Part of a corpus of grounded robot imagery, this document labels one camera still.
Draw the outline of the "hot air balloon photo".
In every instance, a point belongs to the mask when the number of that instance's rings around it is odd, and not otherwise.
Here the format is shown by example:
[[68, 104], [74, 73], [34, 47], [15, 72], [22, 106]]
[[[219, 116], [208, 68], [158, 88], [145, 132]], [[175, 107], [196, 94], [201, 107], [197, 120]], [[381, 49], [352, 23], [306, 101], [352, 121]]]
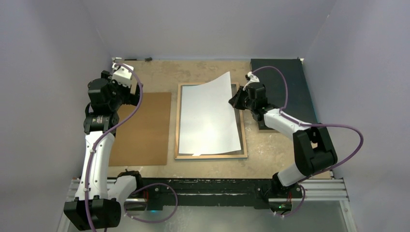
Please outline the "hot air balloon photo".
[[180, 154], [200, 156], [241, 150], [234, 108], [228, 103], [231, 98], [230, 72], [205, 84], [182, 87]]

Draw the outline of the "blue wooden picture frame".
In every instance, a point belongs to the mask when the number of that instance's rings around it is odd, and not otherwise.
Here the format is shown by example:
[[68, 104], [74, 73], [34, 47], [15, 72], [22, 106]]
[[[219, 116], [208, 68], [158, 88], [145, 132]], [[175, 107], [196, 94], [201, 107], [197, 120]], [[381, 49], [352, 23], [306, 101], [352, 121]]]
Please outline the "blue wooden picture frame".
[[236, 125], [238, 129], [241, 149], [238, 151], [223, 153], [223, 154], [200, 154], [199, 156], [194, 156], [193, 154], [182, 154], [179, 152], [179, 139], [180, 139], [180, 115], [181, 115], [181, 104], [182, 104], [182, 88], [186, 86], [196, 86], [203, 83], [179, 83], [177, 88], [177, 103], [176, 103], [176, 131], [175, 131], [175, 151], [174, 158], [175, 161], [188, 161], [188, 160], [240, 160], [248, 158], [244, 117], [240, 110], [235, 109]]

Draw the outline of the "brown cardboard backing board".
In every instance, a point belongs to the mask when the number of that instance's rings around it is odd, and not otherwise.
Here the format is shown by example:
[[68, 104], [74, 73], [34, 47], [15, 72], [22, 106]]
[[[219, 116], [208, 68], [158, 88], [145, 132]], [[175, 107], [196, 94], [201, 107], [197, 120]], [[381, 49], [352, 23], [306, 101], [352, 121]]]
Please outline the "brown cardboard backing board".
[[138, 111], [116, 131], [109, 166], [166, 165], [171, 93], [145, 93]]

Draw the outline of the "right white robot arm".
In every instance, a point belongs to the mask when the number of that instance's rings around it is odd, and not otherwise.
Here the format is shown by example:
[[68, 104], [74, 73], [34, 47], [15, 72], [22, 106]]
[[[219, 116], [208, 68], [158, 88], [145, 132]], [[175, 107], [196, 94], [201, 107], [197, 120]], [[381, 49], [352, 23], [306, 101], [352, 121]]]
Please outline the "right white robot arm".
[[294, 163], [272, 177], [271, 190], [276, 196], [284, 196], [295, 183], [337, 163], [328, 129], [300, 121], [270, 104], [264, 85], [240, 86], [228, 102], [235, 109], [249, 110], [254, 120], [292, 140]]

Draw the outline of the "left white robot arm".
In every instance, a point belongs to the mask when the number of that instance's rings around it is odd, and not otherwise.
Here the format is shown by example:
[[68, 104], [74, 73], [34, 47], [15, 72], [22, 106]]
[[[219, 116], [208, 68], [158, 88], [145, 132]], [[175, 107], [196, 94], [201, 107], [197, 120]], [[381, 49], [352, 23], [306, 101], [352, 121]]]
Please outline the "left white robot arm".
[[101, 77], [88, 83], [90, 102], [83, 123], [86, 154], [79, 187], [74, 199], [64, 204], [64, 214], [80, 231], [117, 227], [124, 214], [128, 196], [140, 197], [144, 184], [138, 171], [120, 173], [109, 188], [108, 164], [116, 137], [118, 110], [124, 104], [139, 107], [140, 87], [134, 89], [132, 70], [120, 67], [113, 73], [102, 71]]

